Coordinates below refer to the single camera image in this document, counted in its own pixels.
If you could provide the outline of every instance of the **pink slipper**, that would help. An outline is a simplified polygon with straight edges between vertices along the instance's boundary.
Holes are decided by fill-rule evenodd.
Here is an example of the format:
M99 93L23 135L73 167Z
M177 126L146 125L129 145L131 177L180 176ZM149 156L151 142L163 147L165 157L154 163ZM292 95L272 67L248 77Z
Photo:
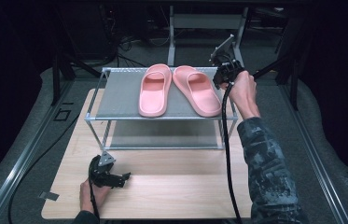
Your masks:
M165 113L171 81L171 70L165 64L154 64L146 70L139 95L140 115L155 118Z
M209 77L191 66L179 66L174 70L174 84L190 101L202 117L214 117L221 113L221 103Z

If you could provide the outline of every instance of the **cable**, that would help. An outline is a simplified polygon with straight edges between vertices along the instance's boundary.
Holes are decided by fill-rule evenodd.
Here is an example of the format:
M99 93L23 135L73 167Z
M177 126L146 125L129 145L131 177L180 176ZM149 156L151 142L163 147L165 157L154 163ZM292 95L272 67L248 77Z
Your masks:
M61 138L63 137L64 134L66 134L66 132L72 127L72 125L75 123L75 121L78 119L80 115L77 115L74 120L72 120L72 122L69 124L69 126L63 131L63 133L57 138L57 140L55 140L50 147L48 147L48 149L46 149L45 152L42 153L42 155L40 155L35 161L34 163L28 168L28 170L24 173L24 175L21 177L19 184L16 186L16 188L14 188L13 193L11 194L10 197L10 201L8 202L8 209L7 209L7 219L8 219L8 223L9 224L13 224L13 221L11 219L11 207L13 204L13 200L14 200L14 196L17 192L17 189L19 188L22 180L25 179L25 177L29 174L29 172L31 172L31 170L34 168L34 166L55 146L55 144L57 144Z
M234 207L235 216L237 217L237 222L242 224L241 215L238 210L237 201L235 200L234 190L232 188L232 180L231 180L231 161L230 161L230 143L229 143L229 132L227 128L227 116L226 116L226 104L227 99L229 97L229 93L232 88L232 83L229 82L229 86L227 87L222 102L222 120L223 120L223 134L224 134L224 143L226 146L226 164L227 164L227 179L229 183L229 192L231 197L232 206Z

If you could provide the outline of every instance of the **slide sandal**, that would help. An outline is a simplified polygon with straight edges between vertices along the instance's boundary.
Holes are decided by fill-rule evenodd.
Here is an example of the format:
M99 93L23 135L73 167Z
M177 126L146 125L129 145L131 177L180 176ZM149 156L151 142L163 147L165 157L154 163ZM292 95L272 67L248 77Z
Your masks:
M174 84L202 117L214 117L221 113L221 103L209 77L197 69L183 65L174 70Z
M170 67L163 63L154 64L146 70L139 94L140 115L155 118L165 113L171 81Z

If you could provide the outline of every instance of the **dark patterned sleeve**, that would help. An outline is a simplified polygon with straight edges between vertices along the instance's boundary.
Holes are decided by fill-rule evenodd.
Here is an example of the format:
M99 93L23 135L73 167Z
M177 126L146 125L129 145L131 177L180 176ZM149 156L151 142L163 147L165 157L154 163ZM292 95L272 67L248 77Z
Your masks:
M276 138L261 118L237 127L248 165L251 217L256 223L308 223L299 206L294 180Z
M99 224L99 220L89 211L80 211L72 224Z

